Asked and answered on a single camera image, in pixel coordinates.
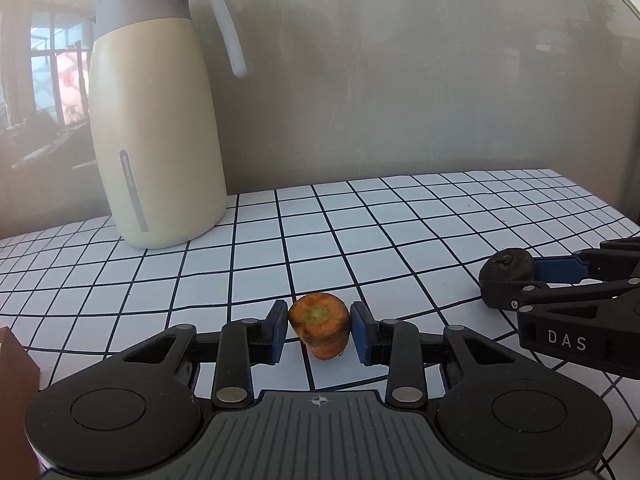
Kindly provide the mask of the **brown-topped carrot stump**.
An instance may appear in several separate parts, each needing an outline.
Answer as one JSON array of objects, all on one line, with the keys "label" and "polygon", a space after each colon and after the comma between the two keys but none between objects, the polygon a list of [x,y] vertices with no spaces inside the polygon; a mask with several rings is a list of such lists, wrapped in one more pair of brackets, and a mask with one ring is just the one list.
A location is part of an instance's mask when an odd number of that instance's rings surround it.
[{"label": "brown-topped carrot stump", "polygon": [[288,310],[288,322],[318,360],[336,358],[348,344],[349,312],[340,298],[327,292],[313,292],[296,300]]}]

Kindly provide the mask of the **cream thermos jug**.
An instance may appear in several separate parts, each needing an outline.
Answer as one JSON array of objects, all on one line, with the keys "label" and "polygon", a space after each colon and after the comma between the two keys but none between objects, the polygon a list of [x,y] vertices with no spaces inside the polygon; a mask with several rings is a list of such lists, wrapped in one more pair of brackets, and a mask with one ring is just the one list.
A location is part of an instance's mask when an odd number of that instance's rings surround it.
[{"label": "cream thermos jug", "polygon": [[[215,107],[190,0],[98,0],[89,115],[120,236],[143,249],[209,231],[227,203]],[[235,77],[250,72],[227,0],[206,0]]]}]

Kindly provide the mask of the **dark fruit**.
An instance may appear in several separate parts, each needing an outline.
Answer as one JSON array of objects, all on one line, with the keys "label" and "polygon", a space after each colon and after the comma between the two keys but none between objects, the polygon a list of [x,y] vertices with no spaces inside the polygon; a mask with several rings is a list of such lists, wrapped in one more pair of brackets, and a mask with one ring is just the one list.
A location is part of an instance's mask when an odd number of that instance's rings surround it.
[{"label": "dark fruit", "polygon": [[516,310],[522,288],[534,280],[534,258],[523,248],[506,248],[492,255],[480,269],[480,296],[487,307]]}]

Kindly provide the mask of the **checkered white tablecloth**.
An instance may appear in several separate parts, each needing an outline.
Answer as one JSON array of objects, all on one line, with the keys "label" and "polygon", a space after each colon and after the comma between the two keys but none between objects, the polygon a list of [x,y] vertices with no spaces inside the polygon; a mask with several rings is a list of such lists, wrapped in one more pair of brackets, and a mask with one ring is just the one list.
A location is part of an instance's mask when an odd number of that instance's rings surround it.
[{"label": "checkered white tablecloth", "polygon": [[638,224],[549,169],[340,181],[232,195],[224,218],[176,246],[139,249],[110,216],[1,240],[1,323],[48,386],[164,328],[260,318],[328,292],[427,333],[464,325],[518,346],[512,312],[480,299],[501,249],[564,256]]}]

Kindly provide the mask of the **brown shallow cardboard box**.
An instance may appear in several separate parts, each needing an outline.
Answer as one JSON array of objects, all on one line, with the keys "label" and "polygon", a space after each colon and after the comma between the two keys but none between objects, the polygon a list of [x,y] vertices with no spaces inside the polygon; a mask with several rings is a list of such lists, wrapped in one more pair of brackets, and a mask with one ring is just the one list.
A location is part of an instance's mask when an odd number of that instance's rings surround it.
[{"label": "brown shallow cardboard box", "polygon": [[25,434],[28,404],[38,393],[40,369],[9,327],[1,329],[1,478],[37,479],[40,466]]}]

